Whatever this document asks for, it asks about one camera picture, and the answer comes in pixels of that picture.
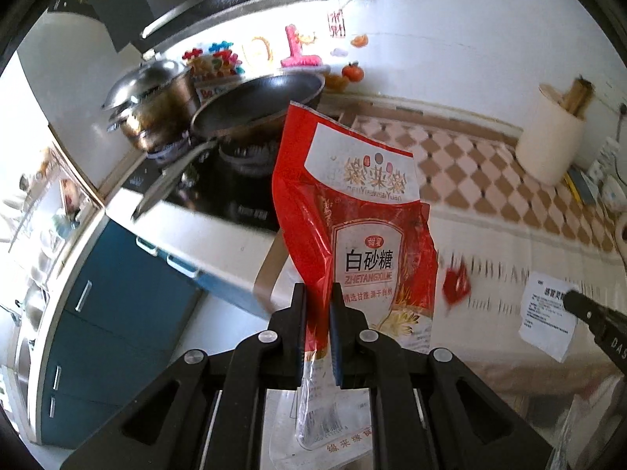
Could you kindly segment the white paper leaflet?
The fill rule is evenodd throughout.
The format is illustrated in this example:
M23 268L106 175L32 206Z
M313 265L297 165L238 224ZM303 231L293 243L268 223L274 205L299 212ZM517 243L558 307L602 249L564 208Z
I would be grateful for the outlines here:
M562 364L573 341L577 317L566 311L563 299L579 287L539 272L531 272L521 300L518 335Z

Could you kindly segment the red white sugar bag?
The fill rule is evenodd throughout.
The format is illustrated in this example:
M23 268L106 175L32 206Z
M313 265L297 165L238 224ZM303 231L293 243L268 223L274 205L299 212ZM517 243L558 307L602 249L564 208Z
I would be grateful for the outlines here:
M291 261L306 286L305 364L299 411L338 389L330 357L330 293L369 327L424 346L438 260L412 153L291 104L272 176Z

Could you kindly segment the white round trash bin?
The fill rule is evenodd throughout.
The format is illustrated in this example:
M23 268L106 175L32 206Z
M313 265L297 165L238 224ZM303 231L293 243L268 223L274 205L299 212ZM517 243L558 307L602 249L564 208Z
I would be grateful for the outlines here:
M370 398L365 389L332 391L299 411L298 392L267 393L261 449L264 469L342 469L372 455Z

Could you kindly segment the red small wrapper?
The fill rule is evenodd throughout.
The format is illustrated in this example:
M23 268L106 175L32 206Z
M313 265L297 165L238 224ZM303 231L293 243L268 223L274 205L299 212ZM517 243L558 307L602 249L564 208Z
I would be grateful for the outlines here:
M457 266L448 268L445 273L442 294L448 308L460 304L472 291L467 265L461 261Z

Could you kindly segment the grey smartphone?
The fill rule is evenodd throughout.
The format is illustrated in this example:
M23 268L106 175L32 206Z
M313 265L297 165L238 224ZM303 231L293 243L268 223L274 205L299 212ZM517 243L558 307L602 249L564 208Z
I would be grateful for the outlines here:
M597 203L600 190L598 190L594 181L591 181L585 172L582 172L576 166L571 166L567 171L567 180L577 202L585 206Z

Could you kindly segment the blue lower cabinet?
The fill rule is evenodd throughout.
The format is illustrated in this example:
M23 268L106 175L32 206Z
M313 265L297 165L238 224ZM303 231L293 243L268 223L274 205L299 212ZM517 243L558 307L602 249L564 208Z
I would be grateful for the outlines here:
M43 364L40 440L74 449L208 334L221 352L267 320L252 294L106 221Z

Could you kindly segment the checkered beige table cloth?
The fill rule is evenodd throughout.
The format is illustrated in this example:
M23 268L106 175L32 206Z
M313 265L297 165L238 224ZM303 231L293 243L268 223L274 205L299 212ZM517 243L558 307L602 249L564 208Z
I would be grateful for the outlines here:
M603 306L624 310L626 277L620 255L537 231L523 232L509 224L496 225L484 217L427 202L426 179L416 160L415 164L438 260L435 306L424 346L393 338L418 351L451 350L499 392L568 394L615 374L616 366L578 319L562 364L525 343L518 329L531 272L574 283L579 292ZM467 265L472 291L463 302L448 308L442 294L445 273L461 261Z

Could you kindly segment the black gas stove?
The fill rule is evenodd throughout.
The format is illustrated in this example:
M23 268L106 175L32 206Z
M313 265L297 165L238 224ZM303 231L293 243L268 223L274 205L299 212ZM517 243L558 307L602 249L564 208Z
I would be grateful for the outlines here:
M235 224L277 232L272 170L262 170L259 176L243 175L225 158L216 146L194 159L165 202Z

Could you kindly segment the cream chopstick holder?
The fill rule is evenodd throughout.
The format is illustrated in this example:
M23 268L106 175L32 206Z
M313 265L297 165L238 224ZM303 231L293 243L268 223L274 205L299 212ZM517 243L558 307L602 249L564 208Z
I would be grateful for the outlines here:
M593 97L594 85L582 76L566 92L546 83L539 85L535 109L515 147L516 160L539 183L555 186L569 170Z

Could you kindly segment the black wok pan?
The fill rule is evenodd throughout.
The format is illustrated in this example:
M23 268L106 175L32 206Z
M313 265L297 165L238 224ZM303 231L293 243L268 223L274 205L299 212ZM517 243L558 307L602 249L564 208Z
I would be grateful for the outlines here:
M204 103L190 122L191 150L165 167L132 213L137 220L179 183L184 171L218 145L263 145L279 136L289 105L316 108L325 86L318 72L295 69L247 80Z

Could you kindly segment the steel pot with lid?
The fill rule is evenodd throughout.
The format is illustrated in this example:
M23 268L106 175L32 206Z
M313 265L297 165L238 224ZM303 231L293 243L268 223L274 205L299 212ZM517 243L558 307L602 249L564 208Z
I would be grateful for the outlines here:
M199 107L192 69L167 58L127 72L102 104L109 113L106 130L119 130L134 148L148 154L182 141Z

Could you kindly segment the colourful wall decorations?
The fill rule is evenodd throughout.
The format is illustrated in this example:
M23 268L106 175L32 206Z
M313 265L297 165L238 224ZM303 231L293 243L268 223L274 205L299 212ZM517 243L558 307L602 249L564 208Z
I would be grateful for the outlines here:
M342 11L328 13L324 21L258 15L236 21L225 35L201 33L194 43L179 47L179 59L203 98L216 94L217 85L282 71L319 73L328 91L343 92L363 81L357 52L369 43L366 34L348 34Z

